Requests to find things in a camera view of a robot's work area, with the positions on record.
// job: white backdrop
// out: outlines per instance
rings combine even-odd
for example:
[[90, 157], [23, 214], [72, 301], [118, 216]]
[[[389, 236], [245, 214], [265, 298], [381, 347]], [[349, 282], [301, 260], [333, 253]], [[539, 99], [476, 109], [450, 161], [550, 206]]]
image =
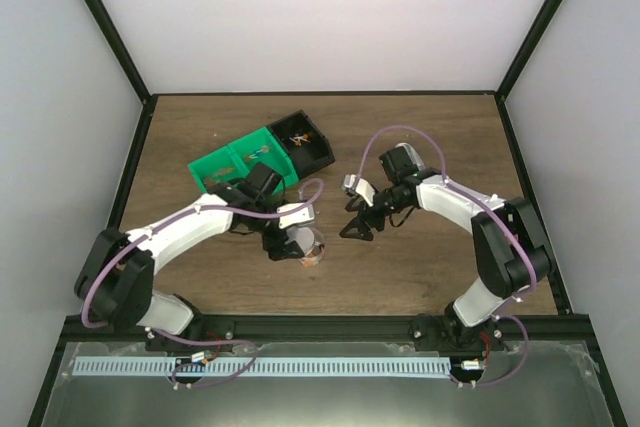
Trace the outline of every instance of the white backdrop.
[[151, 92], [495, 89], [543, 0], [103, 0]]
[[0, 425], [27, 425], [141, 104], [82, 0], [0, 0]]
[[571, 301], [640, 425], [640, 4], [564, 0], [507, 99]]

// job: black bracket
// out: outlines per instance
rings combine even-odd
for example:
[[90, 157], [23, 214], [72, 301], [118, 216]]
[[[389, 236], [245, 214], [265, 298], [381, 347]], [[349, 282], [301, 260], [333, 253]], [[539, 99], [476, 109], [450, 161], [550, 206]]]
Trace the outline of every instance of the black bracket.
[[[86, 298], [98, 274], [128, 244], [126, 234], [113, 227], [98, 235], [74, 286], [78, 298]], [[135, 248], [122, 264], [124, 269], [109, 272], [91, 303], [91, 312], [116, 332], [131, 329], [149, 310], [155, 262], [149, 252]]]
[[[362, 199], [358, 199], [357, 197], [352, 198], [345, 210], [347, 212], [358, 212], [356, 216], [349, 221], [347, 225], [340, 231], [340, 237], [344, 239], [356, 239], [356, 240], [366, 240], [371, 242], [373, 240], [373, 232], [371, 232], [371, 228], [367, 225], [367, 222], [364, 220], [366, 203]], [[382, 229], [384, 229], [384, 217], [382, 218]]]
[[480, 337], [484, 332], [491, 340], [491, 349], [503, 348], [502, 341], [494, 336], [496, 324], [493, 321], [483, 322], [474, 328], [466, 328], [454, 333], [448, 316], [418, 315], [411, 321], [409, 335], [413, 338], [416, 352], [439, 352], [448, 356], [480, 357], [485, 350], [485, 343]]
[[[266, 164], [257, 162], [245, 179], [237, 179], [233, 185], [220, 182], [207, 189], [207, 192], [219, 196], [232, 207], [274, 213], [283, 204], [282, 199], [278, 199], [277, 202], [272, 200], [273, 192], [281, 182], [283, 178], [279, 173]], [[261, 233], [262, 248], [267, 252], [269, 259], [278, 261], [304, 257], [300, 246], [297, 242], [290, 241], [286, 231], [279, 228], [277, 221], [234, 215], [231, 228], [235, 229], [241, 224], [250, 231]]]
[[[217, 320], [216, 317], [203, 315], [191, 303], [180, 297], [194, 311], [194, 318], [180, 337], [196, 341], [231, 340], [236, 334], [235, 322], [228, 318]], [[232, 345], [223, 345], [220, 350], [231, 351]], [[181, 356], [205, 350], [204, 347], [190, 346], [181, 342], [175, 342], [162, 335], [155, 335], [147, 339], [145, 349], [147, 352], [166, 352], [168, 355]]]
[[[556, 269], [556, 260], [540, 218], [528, 200], [505, 202], [501, 217], [527, 253], [537, 280]], [[489, 291], [503, 299], [530, 284], [529, 272], [502, 231], [484, 212], [471, 219], [478, 274]]]

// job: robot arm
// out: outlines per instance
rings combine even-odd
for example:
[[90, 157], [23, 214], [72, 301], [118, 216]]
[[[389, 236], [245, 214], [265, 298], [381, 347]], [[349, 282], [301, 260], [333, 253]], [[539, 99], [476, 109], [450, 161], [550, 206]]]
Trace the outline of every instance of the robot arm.
[[[304, 247], [300, 230], [314, 220], [311, 206], [286, 214], [302, 204], [274, 204], [269, 198], [282, 177], [258, 163], [246, 179], [222, 182], [193, 204], [146, 227], [122, 233], [115, 228], [101, 232], [76, 281], [74, 291], [84, 300], [107, 263], [142, 236], [147, 238], [126, 255], [123, 268], [112, 270], [98, 287], [91, 311], [115, 330], [135, 325], [181, 335], [192, 324], [197, 311], [176, 295], [153, 290], [153, 278], [171, 260], [209, 237], [244, 224], [260, 232], [271, 260], [301, 258]], [[216, 206], [235, 207], [256, 213], [281, 214], [279, 222], [256, 219]]]
[[520, 198], [505, 201], [451, 180], [445, 183], [440, 172], [427, 168], [408, 144], [385, 152], [380, 161], [392, 187], [377, 191], [366, 180], [356, 183], [356, 176], [347, 176], [343, 190], [353, 198], [346, 209], [357, 215], [340, 235], [371, 241], [373, 229], [384, 230], [386, 217], [407, 208], [435, 212], [469, 232], [473, 236], [478, 278], [446, 309], [460, 328], [472, 328], [489, 319], [509, 298], [529, 286], [530, 277], [498, 226], [477, 204], [448, 185], [481, 200], [498, 215], [518, 237], [538, 280], [555, 268], [549, 240], [528, 201]]

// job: wire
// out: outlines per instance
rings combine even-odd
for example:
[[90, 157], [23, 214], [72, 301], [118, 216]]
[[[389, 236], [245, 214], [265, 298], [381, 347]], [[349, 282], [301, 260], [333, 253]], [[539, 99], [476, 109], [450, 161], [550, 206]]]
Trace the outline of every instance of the wire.
[[502, 377], [495, 379], [495, 380], [491, 380], [489, 382], [482, 382], [482, 383], [478, 383], [478, 384], [473, 384], [473, 383], [469, 383], [469, 382], [462, 382], [458, 379], [456, 379], [453, 374], [449, 374], [449, 378], [451, 379], [452, 382], [455, 382], [456, 384], [458, 384], [458, 386], [463, 386], [463, 385], [469, 385], [472, 388], [476, 388], [476, 387], [491, 387], [494, 385], [499, 385], [507, 380], [509, 380], [511, 377], [513, 377], [514, 375], [516, 375], [520, 369], [522, 369], [522, 366], [524, 365], [525, 361], [527, 360], [527, 356], [529, 355], [529, 334], [527, 333], [527, 329], [524, 326], [524, 324], [520, 321], [520, 319], [518, 319], [517, 317], [513, 316], [513, 315], [505, 315], [503, 317], [499, 317], [499, 316], [495, 316], [494, 319], [495, 320], [499, 320], [500, 318], [503, 319], [509, 319], [512, 322], [515, 322], [517, 324], [517, 326], [520, 328], [520, 332], [522, 332], [522, 338], [524, 340], [524, 347], [522, 348], [522, 357], [520, 357], [520, 362], [518, 363], [518, 365], [516, 365], [513, 370], [505, 375], [503, 375]]
[[[295, 214], [296, 212], [300, 212], [301, 210], [306, 209], [311, 204], [313, 204], [316, 200], [318, 200], [318, 197], [320, 197], [320, 194], [322, 193], [322, 189], [324, 188], [324, 182], [321, 179], [317, 179], [317, 178], [310, 179], [301, 186], [301, 189], [304, 189], [305, 187], [311, 184], [317, 184], [318, 186], [316, 192], [311, 196], [311, 198], [306, 202], [304, 202], [302, 205], [296, 207], [295, 209], [291, 209], [289, 211], [282, 212], [282, 213], [263, 214], [260, 212], [251, 212], [250, 210], [238, 209], [236, 207], [229, 207], [227, 205], [203, 205], [201, 206], [200, 211], [221, 210], [223, 212], [232, 212], [234, 214], [246, 215], [247, 217], [254, 217], [257, 219], [278, 219], [280, 217], [284, 217], [285, 215], [291, 215], [291, 214]], [[161, 232], [163, 229], [166, 229], [167, 227], [169, 227], [171, 224], [177, 222], [180, 219], [188, 217], [190, 215], [198, 215], [198, 211], [196, 210], [196, 208], [185, 209], [181, 212], [178, 212], [172, 215], [171, 217], [166, 219], [164, 222], [156, 225], [155, 227], [152, 227], [151, 233], [152, 235], [155, 235]], [[80, 317], [82, 319], [82, 325], [84, 325], [88, 329], [97, 329], [97, 328], [105, 327], [106, 325], [108, 325], [108, 323], [105, 321], [91, 322], [89, 320], [89, 310], [91, 307], [91, 303], [93, 302], [93, 298], [95, 297], [96, 292], [98, 291], [98, 288], [100, 287], [104, 279], [107, 277], [109, 272], [111, 272], [127, 254], [129, 254], [133, 249], [135, 249], [138, 245], [140, 245], [142, 242], [144, 242], [148, 238], [149, 236], [147, 236], [146, 234], [143, 234], [137, 239], [131, 241], [129, 245], [127, 245], [121, 251], [119, 251], [116, 255], [114, 255], [113, 258], [104, 267], [104, 269], [102, 269], [102, 271], [96, 276], [96, 279], [93, 281], [93, 284], [91, 284], [91, 287], [89, 287], [89, 291], [87, 292], [87, 295], [85, 297], [84, 304], [82, 305], [82, 312], [80, 314]]]
[[[215, 332], [207, 332], [206, 334], [204, 334], [204, 336], [205, 338], [213, 337], [215, 340], [222, 340], [222, 338]], [[211, 356], [211, 358], [209, 359], [209, 362], [214, 361], [215, 359], [218, 358], [218, 355], [220, 355], [220, 349], [222, 348], [222, 346], [218, 345], [217, 347], [218, 348], [216, 349], [216, 353]]]
[[484, 342], [484, 366], [489, 367], [489, 353], [491, 352], [491, 342], [486, 332], [480, 332], [480, 339]]
[[[198, 382], [196, 384], [191, 384], [191, 388], [200, 389], [204, 387], [213, 387], [214, 385], [220, 385], [220, 384], [224, 384], [225, 382], [234, 380], [238, 376], [240, 376], [241, 374], [249, 370], [251, 366], [256, 363], [256, 360], [258, 358], [258, 346], [255, 342], [252, 342], [250, 340], [243, 340], [243, 339], [211, 340], [211, 341], [189, 340], [189, 339], [183, 339], [182, 337], [178, 337], [177, 335], [170, 334], [169, 332], [165, 332], [164, 330], [153, 329], [153, 331], [162, 335], [163, 337], [166, 337], [169, 340], [173, 340], [174, 342], [179, 342], [181, 344], [188, 345], [191, 347], [216, 347], [216, 346], [220, 347], [222, 345], [247, 345], [247, 346], [253, 347], [253, 354], [249, 359], [249, 362], [243, 365], [240, 369], [236, 370], [233, 374], [230, 374], [227, 377], [223, 377], [222, 379], [217, 379], [211, 382]], [[188, 366], [193, 366], [193, 365], [200, 365], [200, 364], [197, 364], [195, 362], [189, 362], [186, 364], [178, 365], [173, 370], [173, 372], [171, 373], [171, 382], [174, 385], [174, 388], [177, 388], [176, 386], [179, 385], [179, 382], [176, 379], [176, 375], [178, 374], [178, 372], [187, 368]]]
[[[241, 180], [244, 180], [244, 179], [242, 179], [242, 178], [233, 179], [229, 183], [232, 183], [232, 184], [236, 183], [237, 184]], [[282, 194], [280, 195], [280, 200], [278, 200], [277, 204], [282, 206], [282, 205], [284, 205], [286, 203], [286, 200], [285, 200], [284, 196], [287, 193], [287, 184], [284, 181], [284, 177], [280, 177], [280, 182], [278, 182], [278, 185], [282, 185]], [[247, 230], [245, 232], [242, 232], [240, 230], [228, 230], [227, 232], [229, 232], [230, 234], [237, 234], [237, 235], [251, 235], [251, 234], [255, 234], [256, 233], [255, 230]]]
[[380, 135], [382, 135], [385, 132], [389, 132], [390, 130], [409, 130], [411, 132], [421, 135], [427, 141], [429, 141], [429, 143], [433, 146], [436, 153], [438, 154], [438, 157], [440, 158], [440, 171], [441, 171], [444, 186], [449, 190], [451, 190], [452, 192], [455, 192], [456, 194], [476, 204], [478, 207], [480, 207], [482, 210], [484, 210], [487, 213], [487, 215], [491, 218], [491, 220], [493, 220], [493, 222], [498, 226], [498, 228], [502, 231], [502, 233], [507, 238], [509, 243], [515, 249], [518, 256], [522, 259], [522, 262], [524, 263], [525, 267], [527, 268], [527, 272], [529, 273], [529, 288], [521, 291], [520, 293], [522, 294], [527, 292], [533, 292], [536, 289], [538, 278], [536, 276], [536, 271], [533, 268], [533, 264], [531, 263], [531, 260], [529, 259], [529, 256], [527, 255], [527, 253], [524, 251], [524, 249], [520, 245], [520, 242], [518, 242], [518, 239], [515, 237], [515, 235], [511, 233], [511, 231], [505, 225], [505, 223], [495, 214], [495, 212], [493, 212], [493, 210], [491, 210], [491, 208], [487, 204], [485, 204], [482, 200], [475, 198], [473, 195], [468, 194], [466, 191], [458, 188], [453, 182], [451, 182], [451, 180], [447, 176], [447, 166], [444, 158], [444, 153], [442, 152], [442, 149], [440, 148], [440, 146], [436, 143], [435, 140], [433, 140], [433, 138], [431, 138], [429, 134], [426, 134], [425, 132], [422, 132], [421, 130], [418, 130], [415, 127], [411, 127], [409, 125], [390, 125], [388, 127], [384, 127], [380, 129], [378, 132], [373, 134], [373, 136], [371, 137], [371, 139], [367, 143], [367, 146], [364, 149], [364, 153], [362, 154], [362, 160], [360, 161], [360, 168], [358, 169], [355, 182], [353, 183], [353, 187], [352, 187], [353, 190], [356, 189], [358, 182], [360, 182], [360, 179], [362, 178], [364, 163], [367, 160], [367, 156], [369, 155], [369, 150], [371, 149], [373, 142]]
[[415, 127], [411, 127], [409, 125], [389, 125], [388, 127], [384, 127], [382, 129], [380, 129], [378, 132], [376, 132], [375, 134], [373, 134], [373, 137], [371, 137], [371, 139], [369, 139], [369, 143], [364, 148], [364, 153], [362, 154], [362, 160], [360, 161], [360, 168], [358, 169], [358, 173], [356, 174], [355, 182], [353, 183], [353, 187], [352, 187], [353, 190], [356, 189], [356, 187], [358, 186], [358, 182], [360, 182], [360, 179], [362, 178], [362, 171], [364, 170], [364, 163], [367, 160], [367, 156], [369, 155], [369, 150], [371, 150], [371, 146], [373, 145], [373, 143], [375, 142], [375, 140], [378, 137], [380, 137], [385, 132], [389, 132], [391, 130], [409, 130], [411, 132], [414, 132], [414, 133], [424, 137], [431, 144], [431, 146], [435, 149], [436, 153], [438, 154], [438, 157], [440, 158], [440, 171], [442, 172], [442, 178], [443, 179], [447, 178], [447, 163], [444, 160], [444, 153], [442, 152], [442, 149], [440, 148], [440, 146], [436, 143], [435, 140], [433, 140], [431, 138], [431, 136], [429, 134], [426, 134], [425, 132], [416, 129]]
[[407, 219], [409, 218], [409, 216], [413, 213], [413, 211], [416, 210], [415, 207], [411, 207], [409, 209], [409, 211], [405, 214], [405, 216], [402, 218], [402, 220], [400, 221], [399, 224], [394, 224], [393, 222], [393, 214], [391, 214], [389, 216], [389, 223], [391, 224], [391, 227], [402, 227], [404, 225], [404, 223], [407, 221]]

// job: green container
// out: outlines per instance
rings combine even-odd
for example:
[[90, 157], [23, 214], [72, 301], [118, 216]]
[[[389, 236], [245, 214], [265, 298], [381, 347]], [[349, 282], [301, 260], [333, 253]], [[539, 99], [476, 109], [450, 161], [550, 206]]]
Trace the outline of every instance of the green container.
[[[266, 127], [191, 162], [189, 170], [200, 190], [206, 192], [207, 187], [214, 183], [246, 177], [258, 162], [278, 172], [286, 187], [298, 183], [291, 159]], [[279, 185], [275, 192], [281, 190], [282, 185]]]

